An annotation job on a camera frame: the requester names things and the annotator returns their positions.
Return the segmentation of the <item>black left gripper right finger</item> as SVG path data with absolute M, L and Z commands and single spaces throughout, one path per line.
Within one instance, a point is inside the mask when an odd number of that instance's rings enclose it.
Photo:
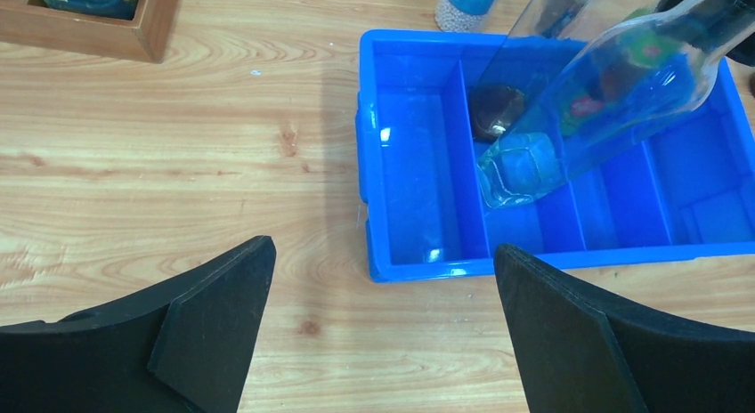
M 511 244 L 494 270 L 530 411 L 753 411 L 750 331 L 645 306 Z

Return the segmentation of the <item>blue plastic divided bin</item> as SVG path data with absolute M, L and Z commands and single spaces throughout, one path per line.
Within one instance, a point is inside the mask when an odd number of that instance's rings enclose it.
M 490 275 L 507 243 L 559 269 L 753 253 L 754 140 L 725 62 L 708 100 L 665 131 L 537 203 L 488 208 L 467 91 L 505 40 L 362 35 L 355 131 L 373 280 Z

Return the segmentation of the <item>clear glass oil bottle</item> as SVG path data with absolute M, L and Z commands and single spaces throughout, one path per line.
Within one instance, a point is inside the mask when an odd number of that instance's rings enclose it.
M 699 108 L 754 0 L 683 0 L 588 43 L 477 160 L 484 202 L 530 204 Z

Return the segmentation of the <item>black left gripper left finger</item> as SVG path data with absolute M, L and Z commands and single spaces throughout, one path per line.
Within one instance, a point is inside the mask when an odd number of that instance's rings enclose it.
M 131 295 L 2 327 L 2 411 L 237 411 L 275 261 L 256 236 Z

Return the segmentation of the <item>glass bottle with brown sauce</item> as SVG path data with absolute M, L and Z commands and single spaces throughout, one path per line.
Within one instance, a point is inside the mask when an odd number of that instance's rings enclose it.
M 467 103 L 475 140 L 494 142 L 592 38 L 666 0 L 531 0 Z

